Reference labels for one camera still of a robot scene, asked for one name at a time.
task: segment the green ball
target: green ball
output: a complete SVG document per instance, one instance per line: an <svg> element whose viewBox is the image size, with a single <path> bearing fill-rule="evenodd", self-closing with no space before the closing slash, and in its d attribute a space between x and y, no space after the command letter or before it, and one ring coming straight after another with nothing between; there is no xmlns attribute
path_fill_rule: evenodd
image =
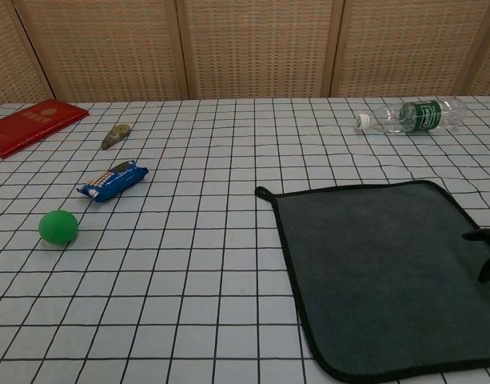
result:
<svg viewBox="0 0 490 384"><path fill-rule="evenodd" d="M66 210L52 210L38 223L38 233L51 244L66 244L78 233L78 220Z"/></svg>

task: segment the red book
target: red book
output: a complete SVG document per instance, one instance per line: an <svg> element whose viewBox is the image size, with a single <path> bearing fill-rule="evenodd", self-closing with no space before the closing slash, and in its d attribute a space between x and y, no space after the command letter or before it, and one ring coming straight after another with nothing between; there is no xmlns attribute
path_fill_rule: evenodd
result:
<svg viewBox="0 0 490 384"><path fill-rule="evenodd" d="M45 100L0 119L0 157L32 145L84 118L88 110L56 100Z"/></svg>

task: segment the plastic water bottle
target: plastic water bottle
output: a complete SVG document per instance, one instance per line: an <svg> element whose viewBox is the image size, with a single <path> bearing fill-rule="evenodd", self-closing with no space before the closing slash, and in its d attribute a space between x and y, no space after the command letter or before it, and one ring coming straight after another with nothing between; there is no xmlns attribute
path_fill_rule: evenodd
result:
<svg viewBox="0 0 490 384"><path fill-rule="evenodd" d="M453 128L467 117L467 107L458 98L438 98L423 102L402 102L382 106L369 114L359 114L357 128L373 128L387 134Z"/></svg>

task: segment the green bottle label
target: green bottle label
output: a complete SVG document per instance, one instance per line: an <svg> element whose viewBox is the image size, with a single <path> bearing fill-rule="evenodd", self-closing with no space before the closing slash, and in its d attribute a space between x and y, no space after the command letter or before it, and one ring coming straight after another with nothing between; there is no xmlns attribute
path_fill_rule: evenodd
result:
<svg viewBox="0 0 490 384"><path fill-rule="evenodd" d="M415 122L412 119L405 120L411 106L415 107L415 116L413 116ZM431 102L407 102L401 107L399 119L403 126L413 127L412 130L432 130L440 124L441 112L440 104L434 100Z"/></svg>

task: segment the white bottle cap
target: white bottle cap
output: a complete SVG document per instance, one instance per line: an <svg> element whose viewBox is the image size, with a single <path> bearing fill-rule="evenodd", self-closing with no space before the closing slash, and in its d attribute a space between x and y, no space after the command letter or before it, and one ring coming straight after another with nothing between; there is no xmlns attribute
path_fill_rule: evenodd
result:
<svg viewBox="0 0 490 384"><path fill-rule="evenodd" d="M367 130L371 125L371 118L368 114L359 114L357 118L357 128Z"/></svg>

